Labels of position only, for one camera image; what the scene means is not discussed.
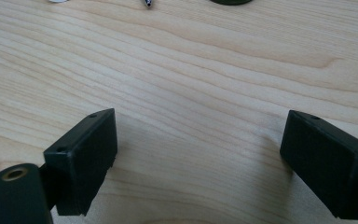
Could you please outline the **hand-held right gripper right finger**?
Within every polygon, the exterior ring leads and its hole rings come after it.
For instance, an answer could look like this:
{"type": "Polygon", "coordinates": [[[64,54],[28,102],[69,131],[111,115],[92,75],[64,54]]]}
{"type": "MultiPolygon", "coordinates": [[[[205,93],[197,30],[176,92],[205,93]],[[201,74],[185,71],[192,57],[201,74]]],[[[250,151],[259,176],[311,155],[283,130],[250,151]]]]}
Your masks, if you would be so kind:
{"type": "Polygon", "coordinates": [[[282,158],[334,217],[358,220],[358,139],[319,117],[291,110],[282,158]]]}

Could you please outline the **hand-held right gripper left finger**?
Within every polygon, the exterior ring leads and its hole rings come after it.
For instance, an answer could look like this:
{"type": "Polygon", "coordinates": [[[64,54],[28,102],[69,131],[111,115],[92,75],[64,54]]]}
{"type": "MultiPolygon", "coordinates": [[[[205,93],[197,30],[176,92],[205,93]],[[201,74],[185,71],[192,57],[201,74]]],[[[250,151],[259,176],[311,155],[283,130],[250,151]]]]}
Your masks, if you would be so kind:
{"type": "Polygon", "coordinates": [[[48,207],[61,216],[86,215],[116,155],[115,110],[82,119],[44,151],[39,171],[48,207]]]}

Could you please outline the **dark round object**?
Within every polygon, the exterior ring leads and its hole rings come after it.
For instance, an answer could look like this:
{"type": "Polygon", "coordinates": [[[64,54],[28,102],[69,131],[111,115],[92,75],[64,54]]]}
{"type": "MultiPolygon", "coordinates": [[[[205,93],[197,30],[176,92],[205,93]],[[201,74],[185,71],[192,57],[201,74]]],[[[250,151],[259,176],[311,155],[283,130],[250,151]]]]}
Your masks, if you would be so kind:
{"type": "Polygon", "coordinates": [[[240,6],[250,3],[253,0],[210,0],[210,1],[224,6],[240,6]]]}

